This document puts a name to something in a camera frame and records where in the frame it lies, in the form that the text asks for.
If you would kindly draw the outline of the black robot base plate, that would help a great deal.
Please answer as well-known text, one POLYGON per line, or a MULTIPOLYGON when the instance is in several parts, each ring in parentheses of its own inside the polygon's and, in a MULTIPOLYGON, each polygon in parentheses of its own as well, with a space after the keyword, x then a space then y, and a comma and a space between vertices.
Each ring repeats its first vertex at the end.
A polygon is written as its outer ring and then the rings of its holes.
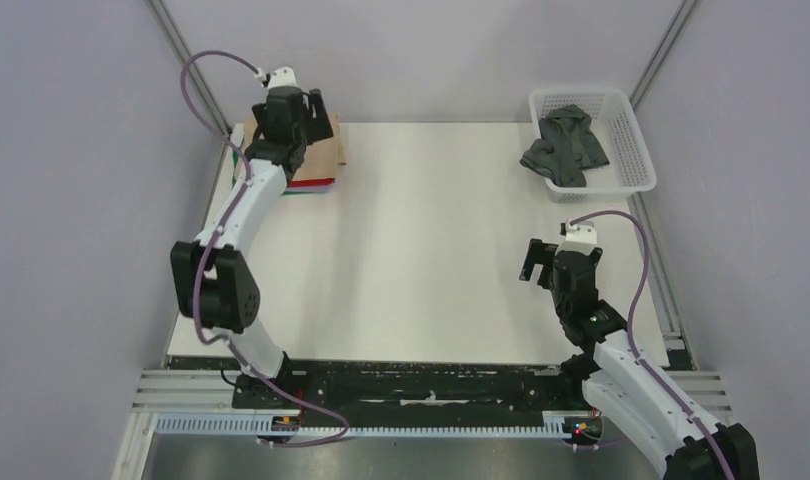
POLYGON ((535 427, 545 411, 612 411, 587 403, 582 356, 561 365, 359 362, 292 359, 270 386, 251 373, 233 380, 232 405, 297 408, 311 427, 535 427))

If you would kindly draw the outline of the beige t shirt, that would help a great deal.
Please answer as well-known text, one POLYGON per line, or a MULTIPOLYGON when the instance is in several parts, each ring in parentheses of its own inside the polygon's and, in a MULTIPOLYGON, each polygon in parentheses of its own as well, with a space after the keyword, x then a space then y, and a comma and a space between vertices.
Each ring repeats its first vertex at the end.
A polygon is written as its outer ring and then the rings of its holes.
POLYGON ((310 145, 306 149, 304 162, 292 181, 335 178, 346 161, 345 147, 340 136, 338 116, 330 113, 333 137, 310 145))

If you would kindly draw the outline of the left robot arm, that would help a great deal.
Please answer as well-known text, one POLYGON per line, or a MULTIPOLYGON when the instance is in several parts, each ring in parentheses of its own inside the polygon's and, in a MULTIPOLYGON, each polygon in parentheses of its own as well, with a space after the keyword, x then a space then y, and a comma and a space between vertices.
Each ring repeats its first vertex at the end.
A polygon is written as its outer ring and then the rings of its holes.
POLYGON ((170 261, 180 311, 199 341, 225 342, 242 371, 259 377, 259 397, 278 408, 293 399, 295 381, 281 372, 287 354, 259 318, 262 293, 245 256, 307 148, 334 132, 318 89, 274 87, 252 111, 258 137, 238 152, 242 173, 228 200, 194 240, 175 243, 170 261))

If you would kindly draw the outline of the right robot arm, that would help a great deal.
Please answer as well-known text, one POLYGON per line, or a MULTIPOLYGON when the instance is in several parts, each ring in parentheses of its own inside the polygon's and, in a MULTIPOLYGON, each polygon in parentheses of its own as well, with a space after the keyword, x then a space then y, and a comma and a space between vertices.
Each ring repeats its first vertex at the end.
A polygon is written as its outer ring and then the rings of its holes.
POLYGON ((602 250, 532 239, 520 279, 550 291, 568 340, 580 353, 561 365, 561 400, 602 412, 662 479, 757 479, 756 442, 692 399, 630 341, 626 319, 599 296, 602 250))

